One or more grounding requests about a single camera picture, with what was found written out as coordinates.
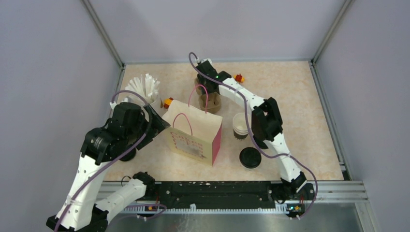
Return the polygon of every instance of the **table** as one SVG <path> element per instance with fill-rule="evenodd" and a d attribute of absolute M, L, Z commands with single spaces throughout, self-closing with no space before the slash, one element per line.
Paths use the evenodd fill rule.
<path fill-rule="evenodd" d="M 242 74 L 242 85 L 253 93 L 277 100 L 283 119 L 283 132 L 292 155 L 309 167 L 318 180 L 342 180 L 338 158 L 333 146 L 318 93 L 307 61 L 286 62 L 226 62 L 213 63 L 215 69 L 232 76 Z M 188 63 L 127 65 L 121 89 L 135 76 L 150 75 L 161 81 L 162 99 L 172 97 L 188 102 L 194 87 L 196 72 Z M 120 94 L 121 101 L 128 94 Z M 193 94 L 192 105 L 199 108 L 199 96 Z M 243 109 L 221 97 L 223 117 L 222 144 L 213 167 L 171 152 L 159 135 L 138 151 L 128 162 L 118 161 L 109 170 L 105 181 L 119 181 L 125 175 L 148 172 L 158 181 L 251 181 L 279 180 L 275 160 L 262 156 L 255 169 L 244 168 L 240 151 L 253 146 L 249 136 L 243 141 L 234 138 L 232 118 Z M 308 180 L 312 176 L 304 171 Z"/>

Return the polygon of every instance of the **paper bag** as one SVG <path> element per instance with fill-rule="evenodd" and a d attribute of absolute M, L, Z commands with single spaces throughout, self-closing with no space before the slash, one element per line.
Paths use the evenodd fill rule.
<path fill-rule="evenodd" d="M 220 149 L 221 116 L 173 100 L 162 118 L 174 124 L 162 132 L 173 152 L 212 166 Z"/>

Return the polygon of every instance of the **bag handle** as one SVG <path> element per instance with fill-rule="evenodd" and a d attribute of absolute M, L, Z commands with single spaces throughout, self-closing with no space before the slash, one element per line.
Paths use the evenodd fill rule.
<path fill-rule="evenodd" d="M 175 120 L 176 120 L 176 118 L 177 118 L 178 116 L 180 116 L 180 115 L 183 115 L 183 116 L 187 119 L 188 125 L 190 126 L 190 129 L 191 129 L 191 136 L 193 136 L 193 135 L 192 135 L 192 126 L 191 126 L 190 120 L 188 119 L 187 115 L 184 114 L 184 113 L 179 113 L 179 114 L 177 114 L 177 115 L 175 116 L 174 121 L 172 122 L 172 127 L 174 127 Z"/>
<path fill-rule="evenodd" d="M 206 114 L 206 110 L 208 109 L 208 91 L 206 90 L 205 86 L 203 85 L 195 85 L 195 87 L 193 88 L 191 94 L 190 94 L 190 98 L 188 99 L 188 107 L 190 106 L 190 101 L 191 101 L 191 97 L 192 97 L 192 93 L 196 90 L 196 88 L 198 87 L 202 87 L 205 89 L 205 93 L 206 93 L 206 103 L 205 103 L 205 114 Z"/>

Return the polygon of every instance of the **purple cable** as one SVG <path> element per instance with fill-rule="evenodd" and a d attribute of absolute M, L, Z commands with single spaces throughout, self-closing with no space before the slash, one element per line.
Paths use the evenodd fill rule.
<path fill-rule="evenodd" d="M 148 220 L 151 220 L 151 219 L 154 219 L 154 218 L 157 218 L 158 216 L 160 216 L 161 214 L 163 214 L 165 211 L 166 211 L 166 209 L 167 209 L 167 207 L 165 206 L 165 205 L 163 205 L 163 204 L 138 204 L 138 205 L 129 205 L 129 206 L 127 206 L 127 207 L 125 207 L 126 209 L 129 209 L 129 208 L 136 208 L 136 207 L 162 207 L 162 208 L 164 208 L 161 212 L 159 212 L 159 213 L 157 213 L 157 214 L 154 214 L 154 215 L 152 215 L 152 216 L 150 216 L 150 217 L 147 217 L 146 218 L 146 220 L 148 221 Z M 112 226 L 112 225 L 114 225 L 114 224 L 116 224 L 117 222 L 119 222 L 119 221 L 121 221 L 121 220 L 123 220 L 123 219 L 125 219 L 125 218 L 131 218 L 131 217 L 136 217 L 134 214 L 131 214 L 131 215 L 126 215 L 126 216 L 123 216 L 123 217 L 121 217 L 121 218 L 119 218 L 119 219 L 117 219 L 117 220 L 115 220 L 114 222 L 111 222 L 110 223 L 110 225 Z"/>
<path fill-rule="evenodd" d="M 193 67 L 201 76 L 203 76 L 203 77 L 206 78 L 207 80 L 210 80 L 210 81 L 212 81 L 212 82 L 217 83 L 218 85 L 222 85 L 222 86 L 227 87 L 228 89 L 231 89 L 231 90 L 233 90 L 233 91 L 236 91 L 236 89 L 235 89 L 234 87 L 231 87 L 231 86 L 229 86 L 229 85 L 227 85 L 227 84 L 224 84 L 224 83 L 222 83 L 222 82 L 220 82 L 220 81 L 214 80 L 214 79 L 212 79 L 211 77 L 209 77 L 209 76 L 203 74 L 201 71 L 199 71 L 199 70 L 195 67 L 195 65 L 193 64 L 192 59 L 191 59 L 191 55 L 195 56 L 195 59 L 196 59 L 196 60 L 198 60 L 198 57 L 197 57 L 196 54 L 193 53 L 193 52 L 190 52 L 189 55 L 188 55 L 188 59 L 190 60 L 190 63 L 191 63 L 191 65 L 192 65 L 192 67 Z M 237 92 L 237 93 L 243 98 L 243 100 L 244 100 L 244 105 L 245 105 L 245 107 L 244 107 L 244 108 L 245 108 L 245 115 L 248 115 L 248 106 L 247 106 L 247 104 L 246 104 L 246 98 L 245 98 L 245 96 L 244 96 L 241 92 Z M 317 197 L 317 195 L 318 195 L 318 181 L 317 181 L 317 179 L 316 179 L 315 174 L 313 174 L 313 172 L 312 172 L 309 168 L 307 168 L 305 165 L 301 164 L 301 162 L 299 162 L 295 157 L 290 156 L 290 154 L 282 153 L 282 154 L 277 154 L 277 155 L 275 155 L 275 156 L 270 156 L 270 155 L 264 153 L 264 151 L 262 151 L 262 149 L 256 144 L 255 139 L 253 138 L 253 133 L 252 133 L 252 130 L 250 129 L 250 126 L 249 126 L 248 117 L 245 117 L 245 121 L 246 121 L 246 127 L 248 128 L 248 133 L 249 133 L 250 139 L 252 140 L 252 142 L 253 142 L 253 144 L 255 145 L 256 149 L 258 149 L 258 151 L 259 151 L 262 155 L 264 155 L 264 156 L 266 156 L 267 158 L 270 158 L 270 159 L 274 159 L 274 158 L 277 158 L 277 157 L 279 157 L 279 156 L 289 156 L 289 157 L 292 158 L 297 164 L 299 164 L 299 165 L 302 166 L 304 169 L 306 169 L 310 174 L 312 174 L 313 179 L 314 179 L 314 181 L 315 181 L 316 192 L 315 192 L 315 196 L 313 197 L 312 203 L 307 207 L 307 209 L 306 209 L 306 211 L 304 212 L 304 214 L 302 214 L 302 215 L 299 217 L 300 219 L 302 219 L 302 218 L 304 217 L 304 215 L 310 210 L 311 206 L 312 206 L 313 203 L 316 201 L 316 197 Z"/>
<path fill-rule="evenodd" d="M 129 91 L 129 90 L 121 90 L 116 92 L 113 97 L 111 98 L 111 102 L 115 102 L 115 97 L 116 95 L 120 94 L 120 93 L 131 93 L 134 94 L 135 96 L 139 97 L 145 104 L 148 104 L 148 102 L 138 93 Z M 80 194 L 80 192 L 92 181 L 94 180 L 99 174 L 101 174 L 102 172 L 104 172 L 107 168 L 109 168 L 111 165 L 113 165 L 115 162 L 117 162 L 119 159 L 123 158 L 125 155 L 127 155 L 130 151 L 132 151 L 134 148 L 136 148 L 141 141 L 145 138 L 146 134 L 148 133 L 149 129 L 151 128 L 151 124 L 152 124 L 152 113 L 149 113 L 149 121 L 148 121 L 148 126 L 146 127 L 146 130 L 144 132 L 144 134 L 141 136 L 141 138 L 134 144 L 132 145 L 130 148 L 128 148 L 126 151 L 124 151 L 121 155 L 119 155 L 117 158 L 113 159 L 111 162 L 109 162 L 107 165 L 105 165 L 104 167 L 102 167 L 101 169 L 99 169 L 96 173 L 94 173 L 94 175 L 92 175 L 87 181 L 85 181 L 80 188 L 78 188 L 78 190 L 74 193 L 74 195 L 71 197 L 71 200 L 74 201 L 78 195 Z M 64 216 L 67 214 L 68 210 L 71 207 L 71 203 L 68 203 L 67 206 L 65 206 L 63 212 L 61 213 L 61 216 L 59 218 L 59 220 L 57 221 L 57 224 L 54 228 L 54 232 L 57 232 L 59 230 L 60 224 L 64 218 Z"/>

